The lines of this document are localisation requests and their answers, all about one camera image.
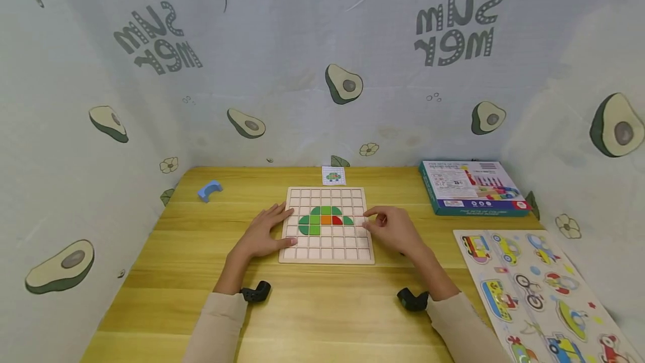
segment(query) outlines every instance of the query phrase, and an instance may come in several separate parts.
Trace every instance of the right hand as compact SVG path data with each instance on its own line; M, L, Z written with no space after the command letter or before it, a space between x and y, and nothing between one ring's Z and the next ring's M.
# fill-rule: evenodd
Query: right hand
M373 222L367 220L362 226L387 247L406 256L428 249L405 209L394 206L374 206L363 215L366 217L377 215L376 220Z

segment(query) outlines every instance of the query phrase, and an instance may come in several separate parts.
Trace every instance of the game box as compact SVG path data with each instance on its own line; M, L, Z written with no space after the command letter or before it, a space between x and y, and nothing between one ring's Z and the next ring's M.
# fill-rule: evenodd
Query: game box
M419 172L437 215L519 217L531 210L498 162L423 161Z

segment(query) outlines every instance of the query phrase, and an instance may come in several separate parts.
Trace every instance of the finger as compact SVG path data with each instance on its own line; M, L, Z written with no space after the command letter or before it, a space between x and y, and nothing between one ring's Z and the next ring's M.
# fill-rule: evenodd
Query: finger
M385 226L385 225L387 224L387 216L386 216L386 215L383 215L383 214L381 214L381 213L379 213L379 214L376 216L376 223L377 223L379 226Z
M293 214L293 207L291 209L287 209L283 211L283 213L280 213L279 215L273 216L271 218L271 227L275 226L276 224L283 222L284 219L288 218Z
M377 234L383 228L379 226L377 223L370 222L369 220L366 220L365 222L363 222L362 226L365 227L365 229L372 234Z
M276 207L278 207L278 204L277 204L277 203L273 203L273 206L271 206L271 207L267 210L267 215L271 215L271 213L276 209Z
M251 220L251 224L250 224L249 226L253 225L253 224L254 224L254 223L256 223L260 218L262 218L262 216L264 216L264 212L265 212L265 210L264 210L264 209L262 209L262 211L260 211L260 213L258 213L258 215L257 215L257 216L255 216L253 220Z
M390 212L393 209L392 206L374 206L372 209L366 211L364 216L372 216L380 213L382 215L387 215L387 212Z
M275 249L289 248L298 243L296 237L287 237L286 239L280 239L275 241Z
M270 217L279 215L280 213L283 212L284 207L286 206L286 202L280 203L274 210L271 211L271 214L269 215Z

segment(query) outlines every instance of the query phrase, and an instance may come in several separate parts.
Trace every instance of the blue wooden piece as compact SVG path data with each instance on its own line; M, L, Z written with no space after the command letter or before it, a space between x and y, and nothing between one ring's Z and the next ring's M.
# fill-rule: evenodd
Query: blue wooden piece
M208 184L204 185L204 188L198 190L198 195L203 202L208 203L208 197L211 196L213 192L221 192L221 190L222 184L216 180L212 180Z

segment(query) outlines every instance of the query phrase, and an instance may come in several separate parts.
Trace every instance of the wooden puzzle board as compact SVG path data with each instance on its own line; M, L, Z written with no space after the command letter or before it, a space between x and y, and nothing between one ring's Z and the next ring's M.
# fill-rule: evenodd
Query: wooden puzzle board
M548 232L454 233L514 362L643 363Z
M280 250L283 264L374 264L363 188L290 187L287 207L293 215L284 221L282 238L297 237L298 244Z

